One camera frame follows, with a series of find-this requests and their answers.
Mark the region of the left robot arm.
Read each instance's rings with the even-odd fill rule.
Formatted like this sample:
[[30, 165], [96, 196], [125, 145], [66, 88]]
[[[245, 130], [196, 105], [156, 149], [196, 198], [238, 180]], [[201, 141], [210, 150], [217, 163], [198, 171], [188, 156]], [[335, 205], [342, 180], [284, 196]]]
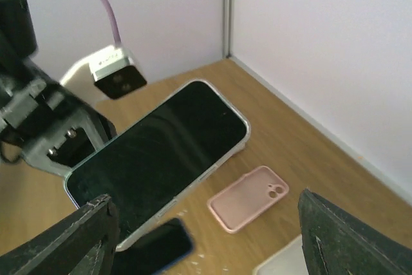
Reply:
[[[115, 137], [114, 125], [32, 61], [37, 49], [27, 0], [1, 0], [1, 143], [21, 151], [4, 164], [39, 163], [64, 175], [48, 152], [80, 131], [75, 146], [90, 152]], [[109, 274], [119, 238], [118, 211], [102, 194], [32, 240], [1, 256], [2, 274]]]

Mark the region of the cream cased phone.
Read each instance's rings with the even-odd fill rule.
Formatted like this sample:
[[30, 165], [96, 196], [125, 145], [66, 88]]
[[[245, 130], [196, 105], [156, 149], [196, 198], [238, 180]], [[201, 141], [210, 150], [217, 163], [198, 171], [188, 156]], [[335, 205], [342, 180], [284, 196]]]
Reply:
[[302, 236], [297, 236], [252, 272], [253, 275], [308, 275], [302, 250]]

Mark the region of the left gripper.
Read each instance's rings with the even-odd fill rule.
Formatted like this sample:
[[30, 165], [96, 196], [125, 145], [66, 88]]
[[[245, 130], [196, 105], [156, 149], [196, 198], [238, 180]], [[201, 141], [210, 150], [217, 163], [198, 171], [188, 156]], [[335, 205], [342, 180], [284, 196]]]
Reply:
[[84, 103], [32, 61], [1, 61], [1, 141], [23, 146], [23, 160], [66, 177], [116, 137], [106, 117]]

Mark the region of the bare black phone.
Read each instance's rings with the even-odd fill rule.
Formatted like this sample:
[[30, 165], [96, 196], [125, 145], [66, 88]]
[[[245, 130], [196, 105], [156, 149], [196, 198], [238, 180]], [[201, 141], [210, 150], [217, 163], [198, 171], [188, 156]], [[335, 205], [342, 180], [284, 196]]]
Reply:
[[250, 137], [246, 117], [210, 82], [187, 82], [65, 178], [82, 207], [108, 194], [119, 213], [124, 251]]

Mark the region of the blue phone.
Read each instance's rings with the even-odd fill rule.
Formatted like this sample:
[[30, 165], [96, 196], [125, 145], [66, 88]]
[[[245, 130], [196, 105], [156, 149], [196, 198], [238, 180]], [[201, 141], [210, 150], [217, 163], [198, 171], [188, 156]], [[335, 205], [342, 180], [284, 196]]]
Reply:
[[125, 251], [115, 254], [112, 274], [159, 274], [177, 264], [194, 249], [186, 226], [172, 218], [142, 236]]

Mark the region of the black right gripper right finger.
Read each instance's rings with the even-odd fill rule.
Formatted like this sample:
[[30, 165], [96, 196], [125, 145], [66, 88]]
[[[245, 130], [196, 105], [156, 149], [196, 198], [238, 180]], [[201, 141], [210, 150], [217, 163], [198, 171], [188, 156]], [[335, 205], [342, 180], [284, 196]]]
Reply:
[[411, 249], [381, 234], [321, 195], [298, 201], [309, 274], [411, 274]]

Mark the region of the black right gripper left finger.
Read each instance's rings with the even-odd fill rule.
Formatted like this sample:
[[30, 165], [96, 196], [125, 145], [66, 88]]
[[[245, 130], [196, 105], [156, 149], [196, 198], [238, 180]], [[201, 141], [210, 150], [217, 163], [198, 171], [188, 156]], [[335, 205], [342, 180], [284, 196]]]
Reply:
[[119, 216], [102, 194], [1, 256], [1, 274], [110, 274]]

